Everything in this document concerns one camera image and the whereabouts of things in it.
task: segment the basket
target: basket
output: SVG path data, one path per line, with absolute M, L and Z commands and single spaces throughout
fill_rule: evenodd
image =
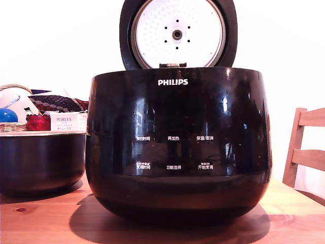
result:
M 0 123 L 1 132 L 19 132 L 26 131 L 27 123 Z
M 2 85 L 0 87 L 0 92 L 4 89 L 8 89 L 8 88 L 21 88 L 21 89 L 28 91 L 30 94 L 33 94 L 28 87 L 20 85 L 20 84 Z M 27 123 L 0 123 L 0 132 L 27 131 L 26 125 L 27 125 Z

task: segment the blue ball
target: blue ball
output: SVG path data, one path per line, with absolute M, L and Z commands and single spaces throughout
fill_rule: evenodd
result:
M 18 116 L 11 109 L 0 108 L 0 122 L 1 123 L 18 122 Z

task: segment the white wall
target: white wall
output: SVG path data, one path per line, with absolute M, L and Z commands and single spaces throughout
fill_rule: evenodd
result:
M 272 127 L 273 177 L 282 180 L 296 107 L 325 107 L 325 2 L 234 0 L 234 67 L 264 74 Z M 94 75 L 124 70 L 119 52 L 123 0 L 2 1 L 0 81 L 64 87 L 88 99 Z M 306 130 L 303 148 L 325 149 L 325 131 Z M 299 168 L 296 187 L 325 197 L 325 174 Z

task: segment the wooden chair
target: wooden chair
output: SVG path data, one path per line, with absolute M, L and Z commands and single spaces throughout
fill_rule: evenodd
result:
M 298 165 L 325 171 L 325 151 L 301 150 L 305 126 L 325 127 L 325 108 L 308 111 L 297 108 L 292 128 L 288 156 L 286 159 L 283 183 L 294 188 Z M 325 200 L 311 193 L 299 191 L 307 197 L 325 206 Z

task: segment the inner lid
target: inner lid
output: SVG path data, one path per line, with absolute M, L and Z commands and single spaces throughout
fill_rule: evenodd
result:
M 225 21 L 212 0 L 148 0 L 131 29 L 132 50 L 143 69 L 212 67 L 224 44 Z

